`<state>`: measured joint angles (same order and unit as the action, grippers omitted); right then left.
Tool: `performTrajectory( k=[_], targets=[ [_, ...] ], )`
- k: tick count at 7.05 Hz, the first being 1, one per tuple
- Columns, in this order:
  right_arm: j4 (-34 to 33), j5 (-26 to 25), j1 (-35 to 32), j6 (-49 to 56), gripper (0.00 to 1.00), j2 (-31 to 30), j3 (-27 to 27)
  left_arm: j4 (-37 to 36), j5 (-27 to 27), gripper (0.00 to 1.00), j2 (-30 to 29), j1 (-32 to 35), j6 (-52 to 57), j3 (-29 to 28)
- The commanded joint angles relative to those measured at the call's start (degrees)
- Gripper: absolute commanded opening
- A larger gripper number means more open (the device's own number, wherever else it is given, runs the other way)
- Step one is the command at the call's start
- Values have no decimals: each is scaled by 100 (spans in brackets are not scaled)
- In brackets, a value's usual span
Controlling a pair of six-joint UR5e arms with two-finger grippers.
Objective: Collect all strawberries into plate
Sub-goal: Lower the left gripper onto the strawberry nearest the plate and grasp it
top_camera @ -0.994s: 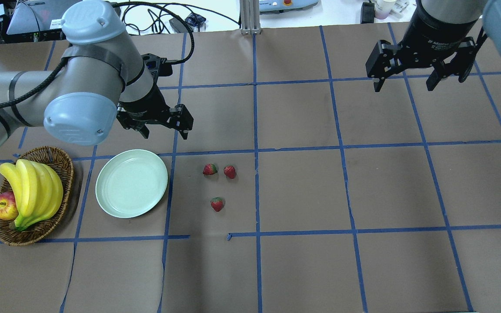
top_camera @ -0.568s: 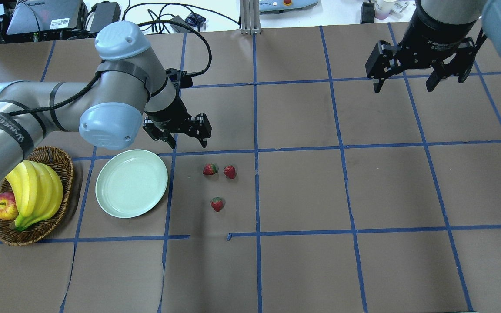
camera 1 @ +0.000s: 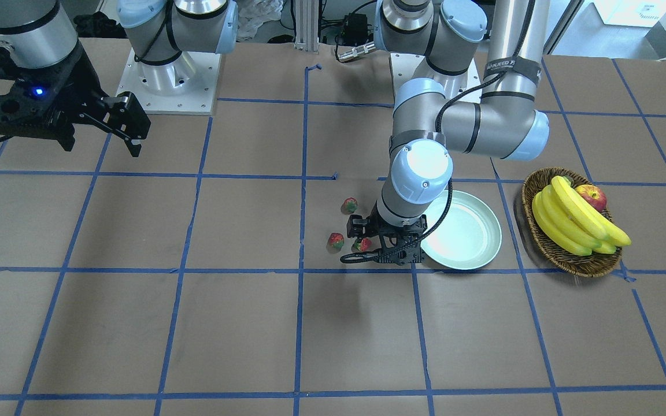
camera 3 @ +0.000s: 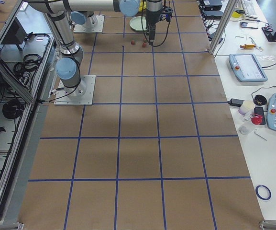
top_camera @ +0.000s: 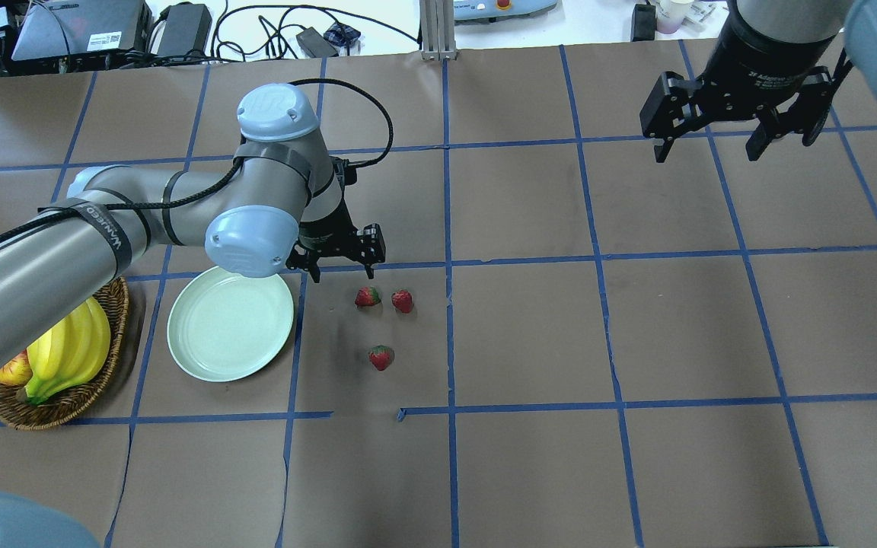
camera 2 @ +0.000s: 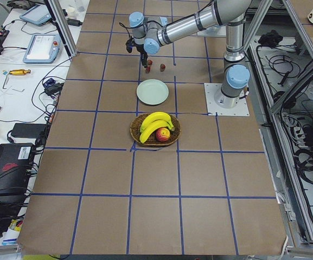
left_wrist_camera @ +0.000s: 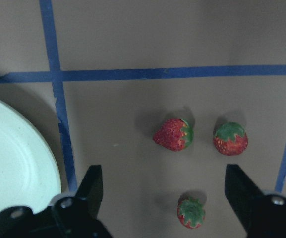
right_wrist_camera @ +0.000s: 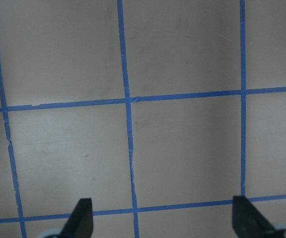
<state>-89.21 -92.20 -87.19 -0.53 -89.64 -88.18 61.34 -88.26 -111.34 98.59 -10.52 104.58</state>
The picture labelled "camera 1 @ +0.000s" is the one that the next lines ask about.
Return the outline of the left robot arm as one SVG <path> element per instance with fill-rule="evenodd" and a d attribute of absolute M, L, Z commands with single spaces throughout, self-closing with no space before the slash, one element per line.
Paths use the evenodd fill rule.
<path fill-rule="evenodd" d="M 547 1 L 497 1 L 483 81 L 458 92 L 447 80 L 468 69 L 488 31 L 473 1 L 378 1 L 373 41 L 392 53 L 420 55 L 423 63 L 397 90 L 389 171 L 370 216 L 349 217 L 347 235 L 372 251 L 343 255 L 344 264 L 404 265 L 422 261 L 422 242 L 451 211 L 426 215 L 441 193 L 454 192 L 452 153 L 529 161 L 547 144 L 548 119 L 535 106 L 541 79 Z"/>

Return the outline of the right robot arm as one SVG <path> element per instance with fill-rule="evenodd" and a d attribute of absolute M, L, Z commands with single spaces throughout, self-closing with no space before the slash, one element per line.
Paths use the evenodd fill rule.
<path fill-rule="evenodd" d="M 156 95 L 198 81 L 190 53 L 228 54 L 238 30 L 234 1 L 119 1 L 119 26 L 140 80 Z M 13 137 L 74 147 L 92 125 L 138 157 L 151 122 L 134 92 L 109 95 L 59 1 L 0 1 L 0 143 Z"/>

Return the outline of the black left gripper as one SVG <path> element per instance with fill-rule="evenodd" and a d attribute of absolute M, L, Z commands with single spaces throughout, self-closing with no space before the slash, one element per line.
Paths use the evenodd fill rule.
<path fill-rule="evenodd" d="M 368 218 L 360 215 L 349 215 L 347 221 L 347 237 L 364 239 L 376 236 L 380 247 L 375 250 L 373 260 L 377 263 L 393 263 L 405 265 L 422 263 L 423 250 L 421 243 L 427 229 L 426 215 L 420 216 L 414 224 L 394 226 L 382 219 L 378 211 L 372 211 Z"/>

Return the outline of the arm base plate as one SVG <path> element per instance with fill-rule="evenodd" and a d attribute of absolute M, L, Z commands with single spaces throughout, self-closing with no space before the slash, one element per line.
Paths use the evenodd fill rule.
<path fill-rule="evenodd" d="M 151 66 L 135 61 L 131 50 L 116 93 L 132 92 L 149 115 L 211 116 L 223 57 L 183 52 L 172 63 Z"/>
<path fill-rule="evenodd" d="M 465 73 L 456 76 L 437 73 L 428 66 L 422 55 L 391 53 L 390 66 L 394 95 L 405 82 L 415 78 L 429 78 L 441 84 L 447 99 L 452 99 L 465 90 L 481 84 L 475 61 L 470 62 Z"/>

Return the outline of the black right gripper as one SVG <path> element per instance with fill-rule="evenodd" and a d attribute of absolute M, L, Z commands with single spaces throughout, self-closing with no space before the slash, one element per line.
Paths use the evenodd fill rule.
<path fill-rule="evenodd" d="M 0 47 L 0 135 L 56 140 L 71 152 L 74 124 L 92 124 L 140 155 L 151 121 L 132 92 L 106 96 L 82 44 L 47 68 L 17 66 Z"/>

